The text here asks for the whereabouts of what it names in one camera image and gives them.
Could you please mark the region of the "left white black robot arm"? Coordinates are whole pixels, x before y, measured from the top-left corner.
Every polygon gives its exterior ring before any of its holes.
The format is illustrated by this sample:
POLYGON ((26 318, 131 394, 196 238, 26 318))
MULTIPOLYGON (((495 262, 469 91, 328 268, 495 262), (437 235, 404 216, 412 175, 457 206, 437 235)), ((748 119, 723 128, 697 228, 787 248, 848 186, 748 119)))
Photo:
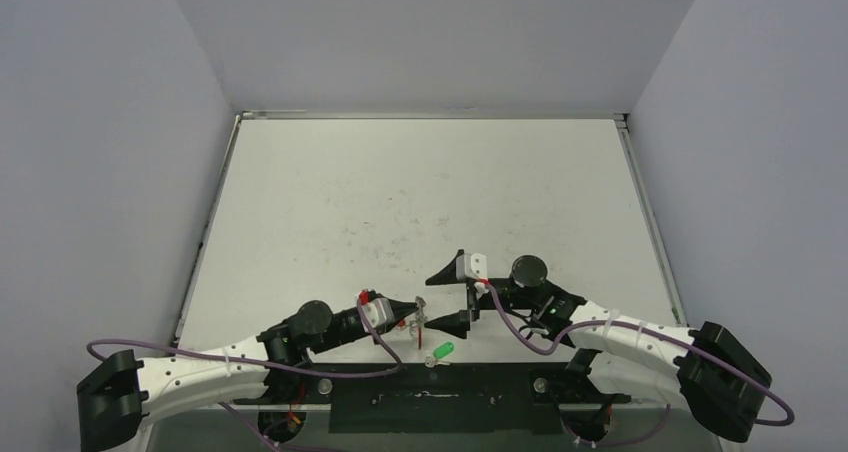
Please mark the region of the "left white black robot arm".
POLYGON ((335 312, 312 300, 255 336, 203 352, 164 346, 160 357, 139 358, 140 342, 118 339, 120 351, 104 356, 92 341, 87 350, 99 364, 76 388, 81 448, 107 451, 146 426, 208 405, 286 402, 300 376, 323 375, 311 355, 363 338, 383 345, 382 334, 419 309, 366 290, 349 309, 335 312))

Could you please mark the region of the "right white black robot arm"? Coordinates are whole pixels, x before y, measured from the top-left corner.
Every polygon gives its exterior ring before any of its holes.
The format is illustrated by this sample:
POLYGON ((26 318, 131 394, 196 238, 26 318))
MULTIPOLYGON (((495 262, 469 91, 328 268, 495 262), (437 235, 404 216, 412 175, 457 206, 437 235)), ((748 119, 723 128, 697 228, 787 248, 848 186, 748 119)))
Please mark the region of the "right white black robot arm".
POLYGON ((425 283, 466 288, 466 306, 429 321, 430 329, 464 339, 482 311, 493 310, 537 355, 574 349, 565 386, 577 400, 601 393, 660 402, 736 443, 760 422, 772 377, 720 324, 665 326, 623 315, 551 282, 547 264, 534 255, 516 258, 507 277, 492 278, 485 255, 458 250, 425 283))

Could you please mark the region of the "silver keyring with red grip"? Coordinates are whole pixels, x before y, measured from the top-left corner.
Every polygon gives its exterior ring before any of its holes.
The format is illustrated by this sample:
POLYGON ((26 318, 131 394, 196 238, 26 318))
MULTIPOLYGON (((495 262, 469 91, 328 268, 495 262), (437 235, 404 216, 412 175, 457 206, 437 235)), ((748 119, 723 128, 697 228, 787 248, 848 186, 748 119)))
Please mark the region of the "silver keyring with red grip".
POLYGON ((423 347, 423 331, 426 322, 428 321, 428 317, 426 315, 426 306, 427 303, 425 299, 421 296, 416 296, 414 299, 416 304, 415 311, 402 319, 396 329, 401 332, 406 332, 412 342, 413 346, 416 350, 421 350, 423 347))

